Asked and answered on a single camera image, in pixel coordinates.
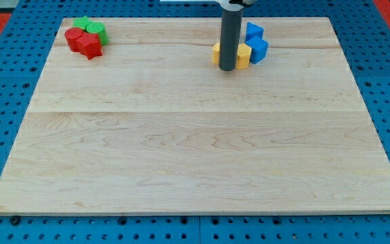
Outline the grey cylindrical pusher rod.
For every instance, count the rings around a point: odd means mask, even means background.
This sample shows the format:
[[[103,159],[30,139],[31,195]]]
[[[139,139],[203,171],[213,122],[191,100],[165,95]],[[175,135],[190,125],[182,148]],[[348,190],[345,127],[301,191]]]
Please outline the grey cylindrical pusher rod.
[[[221,17],[219,68],[232,71],[236,68],[243,9],[230,11],[223,9]]]

